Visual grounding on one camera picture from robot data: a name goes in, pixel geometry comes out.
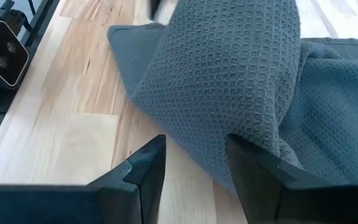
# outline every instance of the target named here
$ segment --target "waffle weave towel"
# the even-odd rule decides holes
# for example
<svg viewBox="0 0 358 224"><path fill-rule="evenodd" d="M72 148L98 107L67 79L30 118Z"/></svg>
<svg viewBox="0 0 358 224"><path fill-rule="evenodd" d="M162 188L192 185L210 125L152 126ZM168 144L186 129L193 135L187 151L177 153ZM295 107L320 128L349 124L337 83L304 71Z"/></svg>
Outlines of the waffle weave towel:
<svg viewBox="0 0 358 224"><path fill-rule="evenodd" d="M229 133L358 183L358 40L300 39L295 0L180 0L108 38L132 102L232 192Z"/></svg>

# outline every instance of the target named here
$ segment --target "camera lens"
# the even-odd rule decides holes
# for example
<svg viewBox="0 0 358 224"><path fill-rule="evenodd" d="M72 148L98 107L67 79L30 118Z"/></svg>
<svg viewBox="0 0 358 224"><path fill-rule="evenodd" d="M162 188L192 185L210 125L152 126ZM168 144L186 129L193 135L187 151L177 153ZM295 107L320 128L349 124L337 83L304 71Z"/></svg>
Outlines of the camera lens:
<svg viewBox="0 0 358 224"><path fill-rule="evenodd" d="M16 45L13 42L8 42L6 47L10 53L14 53L16 51Z"/></svg>
<svg viewBox="0 0 358 224"><path fill-rule="evenodd" d="M7 66L6 57L0 57L0 67L1 68L6 68L6 66Z"/></svg>

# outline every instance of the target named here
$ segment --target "light wood countertop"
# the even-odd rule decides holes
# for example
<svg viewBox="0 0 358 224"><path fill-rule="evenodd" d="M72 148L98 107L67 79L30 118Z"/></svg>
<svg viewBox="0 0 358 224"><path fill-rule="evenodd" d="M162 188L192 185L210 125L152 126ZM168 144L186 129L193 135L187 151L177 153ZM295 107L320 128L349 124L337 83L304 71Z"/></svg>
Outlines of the light wood countertop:
<svg viewBox="0 0 358 224"><path fill-rule="evenodd" d="M297 0L303 37L358 38L358 0ZM60 0L0 127L0 184L87 184L163 131L126 96L106 33L146 0ZM160 14L167 23L175 7ZM172 139L159 223L245 223L238 199Z"/></svg>

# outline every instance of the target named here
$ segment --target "black device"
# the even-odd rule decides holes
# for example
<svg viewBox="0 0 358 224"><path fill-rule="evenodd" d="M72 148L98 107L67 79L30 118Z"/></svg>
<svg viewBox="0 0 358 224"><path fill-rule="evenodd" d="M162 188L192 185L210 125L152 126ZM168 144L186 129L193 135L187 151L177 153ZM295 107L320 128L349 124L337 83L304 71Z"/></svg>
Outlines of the black device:
<svg viewBox="0 0 358 224"><path fill-rule="evenodd" d="M156 224L165 158L159 135L86 186L0 185L0 223Z"/></svg>
<svg viewBox="0 0 358 224"><path fill-rule="evenodd" d="M29 3L34 14L30 22L23 12L12 9L13 1L5 0L0 7L0 56L8 56L5 60L0 59L0 65L5 67L0 71L0 124L20 87L59 0L42 0L36 11L32 0L29 0ZM23 27L25 32L18 42L16 36Z"/></svg>
<svg viewBox="0 0 358 224"><path fill-rule="evenodd" d="M0 89L18 88L29 64L30 55L17 39L23 25L31 29L23 12L12 10L14 2L0 8Z"/></svg>
<svg viewBox="0 0 358 224"><path fill-rule="evenodd" d="M249 224L358 223L358 185L321 180L235 135L226 155Z"/></svg>

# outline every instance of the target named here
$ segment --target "wood grain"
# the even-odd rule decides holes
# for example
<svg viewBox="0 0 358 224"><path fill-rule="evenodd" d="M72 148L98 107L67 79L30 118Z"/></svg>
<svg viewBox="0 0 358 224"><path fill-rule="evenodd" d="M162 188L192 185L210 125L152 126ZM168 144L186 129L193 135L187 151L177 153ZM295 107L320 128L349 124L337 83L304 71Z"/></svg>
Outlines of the wood grain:
<svg viewBox="0 0 358 224"><path fill-rule="evenodd" d="M358 38L358 0L297 3L302 37ZM106 38L111 25L148 22L146 0L60 0L0 127L0 183L86 184L164 133L129 101ZM159 223L245 222L238 199L168 137Z"/></svg>

